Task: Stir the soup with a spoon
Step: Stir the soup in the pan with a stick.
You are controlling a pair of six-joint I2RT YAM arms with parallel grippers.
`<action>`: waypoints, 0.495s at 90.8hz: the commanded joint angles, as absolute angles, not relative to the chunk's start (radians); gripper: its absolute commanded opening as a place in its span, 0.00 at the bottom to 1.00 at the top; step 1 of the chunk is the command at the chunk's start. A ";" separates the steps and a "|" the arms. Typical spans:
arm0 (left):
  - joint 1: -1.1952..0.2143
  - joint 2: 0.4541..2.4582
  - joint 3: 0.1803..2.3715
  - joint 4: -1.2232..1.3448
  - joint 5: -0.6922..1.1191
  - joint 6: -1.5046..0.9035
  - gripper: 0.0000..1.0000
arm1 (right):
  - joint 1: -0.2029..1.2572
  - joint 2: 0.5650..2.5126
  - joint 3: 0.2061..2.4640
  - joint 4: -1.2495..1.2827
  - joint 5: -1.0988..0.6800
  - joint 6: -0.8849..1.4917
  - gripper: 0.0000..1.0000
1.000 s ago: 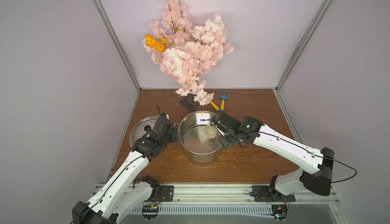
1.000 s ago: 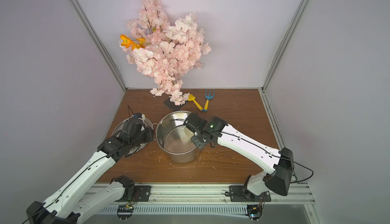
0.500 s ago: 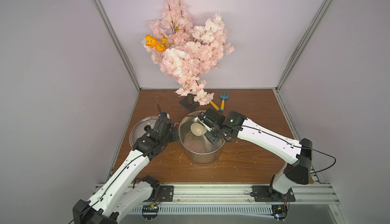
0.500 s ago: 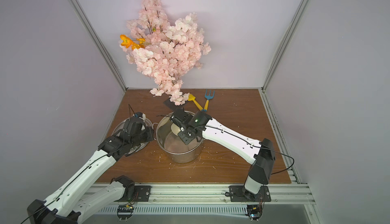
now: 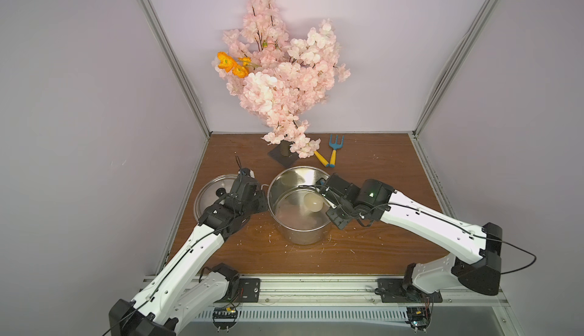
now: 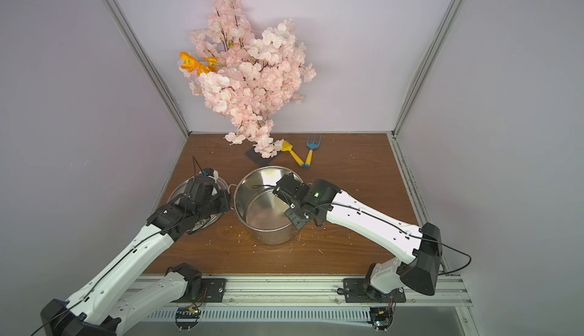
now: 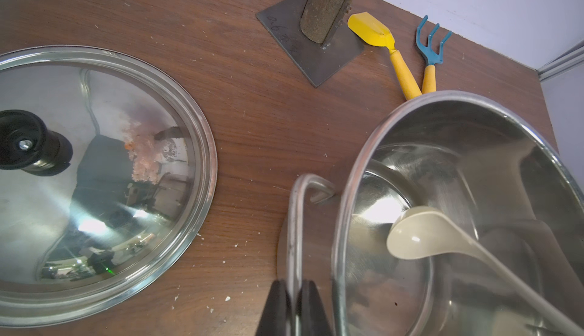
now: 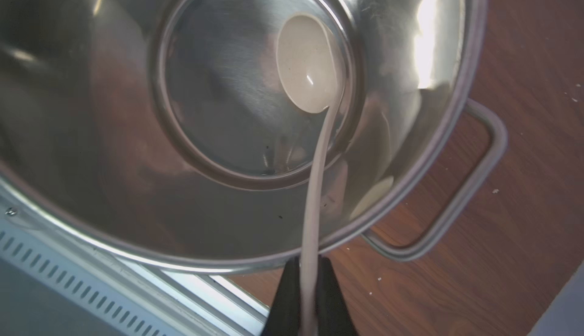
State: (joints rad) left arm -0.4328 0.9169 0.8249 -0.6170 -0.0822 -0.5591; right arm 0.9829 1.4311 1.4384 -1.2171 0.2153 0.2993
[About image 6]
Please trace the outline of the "steel pot lid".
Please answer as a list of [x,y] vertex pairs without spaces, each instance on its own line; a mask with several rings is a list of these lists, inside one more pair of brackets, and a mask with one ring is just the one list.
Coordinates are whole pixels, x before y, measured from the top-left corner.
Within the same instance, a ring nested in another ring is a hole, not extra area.
[[[222,179],[222,177],[217,177],[217,179],[215,180],[217,183],[217,186],[222,189],[222,190],[227,190],[229,189],[229,185],[228,183]],[[170,195],[170,199],[176,197],[178,194],[182,194],[186,191],[186,187],[188,184],[188,180],[182,182],[181,184],[179,184],[174,191],[172,192],[172,194]],[[188,230],[186,233],[191,235],[194,234],[195,232],[201,230],[201,229],[205,229],[209,226],[211,226],[214,222],[216,222],[222,215],[223,213],[220,214],[212,214],[210,217],[199,220],[195,223],[194,227],[192,227],[190,230]]]

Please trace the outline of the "stainless steel pot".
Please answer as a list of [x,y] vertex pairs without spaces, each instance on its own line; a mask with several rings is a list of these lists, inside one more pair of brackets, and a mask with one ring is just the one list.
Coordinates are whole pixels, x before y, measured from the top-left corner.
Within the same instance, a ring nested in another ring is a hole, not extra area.
[[296,226],[285,216],[290,207],[273,194],[277,181],[294,171],[282,166],[266,166],[253,170],[240,180],[233,195],[237,218],[247,227],[252,237],[264,245],[276,246],[292,240],[298,233]]

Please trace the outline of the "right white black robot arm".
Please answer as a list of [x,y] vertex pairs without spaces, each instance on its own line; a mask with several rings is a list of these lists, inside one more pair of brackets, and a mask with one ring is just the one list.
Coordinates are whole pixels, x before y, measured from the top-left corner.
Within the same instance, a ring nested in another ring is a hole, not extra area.
[[383,302],[394,290],[407,287],[424,296],[434,296],[443,250],[450,249],[432,223],[418,226],[389,217],[358,201],[337,185],[323,179],[307,185],[288,174],[272,190],[288,209],[285,216],[298,229],[312,221],[316,226],[332,223],[350,229],[394,255],[370,266],[359,293]]

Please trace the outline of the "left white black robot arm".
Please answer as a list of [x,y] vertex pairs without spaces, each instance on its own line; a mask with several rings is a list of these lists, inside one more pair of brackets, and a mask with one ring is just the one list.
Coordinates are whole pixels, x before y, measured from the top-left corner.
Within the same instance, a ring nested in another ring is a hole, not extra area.
[[51,300],[38,329],[47,335],[122,335],[159,308],[175,301],[199,301],[202,273],[182,263],[132,296],[125,293],[163,252],[183,235],[194,234],[214,215],[229,211],[231,195],[218,172],[207,168],[188,180],[147,219],[138,235],[98,275],[65,300]]

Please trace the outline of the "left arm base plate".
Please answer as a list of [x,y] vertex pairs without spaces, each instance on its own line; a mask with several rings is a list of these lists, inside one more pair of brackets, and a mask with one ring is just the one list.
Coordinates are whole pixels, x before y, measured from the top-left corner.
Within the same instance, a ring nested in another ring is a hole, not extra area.
[[187,288],[175,303],[221,303],[226,290],[226,278],[196,278],[187,282]]

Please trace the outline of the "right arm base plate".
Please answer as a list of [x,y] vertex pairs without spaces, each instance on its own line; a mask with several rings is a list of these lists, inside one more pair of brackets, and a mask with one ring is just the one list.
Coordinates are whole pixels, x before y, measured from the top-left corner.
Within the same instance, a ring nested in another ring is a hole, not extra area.
[[342,286],[336,290],[347,303],[405,303],[405,292],[402,288],[391,293],[382,293],[369,285],[364,278],[344,278]]

